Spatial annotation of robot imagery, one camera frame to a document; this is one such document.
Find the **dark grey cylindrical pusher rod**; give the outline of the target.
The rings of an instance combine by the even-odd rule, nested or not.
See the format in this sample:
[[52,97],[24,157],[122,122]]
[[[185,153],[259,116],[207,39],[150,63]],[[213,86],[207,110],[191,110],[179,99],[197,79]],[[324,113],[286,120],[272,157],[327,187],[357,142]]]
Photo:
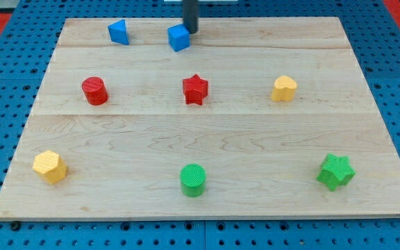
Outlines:
[[189,34],[195,34],[199,30],[199,1],[182,0],[183,25]]

